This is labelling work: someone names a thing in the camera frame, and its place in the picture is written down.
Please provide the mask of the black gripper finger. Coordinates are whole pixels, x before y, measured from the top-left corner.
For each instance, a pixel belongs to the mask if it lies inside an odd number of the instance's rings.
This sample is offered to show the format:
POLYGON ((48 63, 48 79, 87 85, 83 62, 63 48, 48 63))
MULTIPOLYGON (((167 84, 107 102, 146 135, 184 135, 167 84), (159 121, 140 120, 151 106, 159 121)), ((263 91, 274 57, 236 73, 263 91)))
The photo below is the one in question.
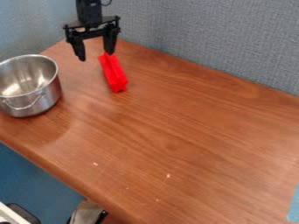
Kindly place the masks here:
POLYGON ((84 61, 86 60, 86 46, 84 46, 83 40, 80 38, 72 38, 70 43, 72 45, 75 55, 79 57, 79 60, 84 61))
POLYGON ((107 33, 103 37, 104 40, 104 50, 108 55, 115 53, 116 43, 118 43, 118 28, 107 30, 107 33))

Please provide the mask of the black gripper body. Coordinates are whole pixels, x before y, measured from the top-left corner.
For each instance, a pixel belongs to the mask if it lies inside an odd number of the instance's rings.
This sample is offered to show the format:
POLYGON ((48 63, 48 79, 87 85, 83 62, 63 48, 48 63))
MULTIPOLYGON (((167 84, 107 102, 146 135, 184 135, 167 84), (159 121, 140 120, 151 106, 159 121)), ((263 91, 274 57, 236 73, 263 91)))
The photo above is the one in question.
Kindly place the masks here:
POLYGON ((66 33, 67 42, 71 42, 72 38, 94 39, 96 37, 104 37, 108 29, 118 28, 118 34, 120 33, 119 26, 120 16, 104 16, 100 22, 96 23, 82 23, 66 24, 63 30, 66 33))

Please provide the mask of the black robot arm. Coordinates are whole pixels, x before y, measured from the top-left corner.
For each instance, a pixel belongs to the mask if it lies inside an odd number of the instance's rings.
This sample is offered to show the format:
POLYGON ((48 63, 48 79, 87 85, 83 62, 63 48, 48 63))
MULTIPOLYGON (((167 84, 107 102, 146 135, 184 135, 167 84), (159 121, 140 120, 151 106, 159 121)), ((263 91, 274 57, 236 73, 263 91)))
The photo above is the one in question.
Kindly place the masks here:
POLYGON ((75 55, 80 61, 87 59, 86 39, 103 38, 104 52, 112 55, 116 50, 118 34, 120 33, 120 16, 104 16, 102 8, 108 6, 102 0, 76 0, 78 21, 66 24, 63 30, 66 40, 72 46, 75 55))

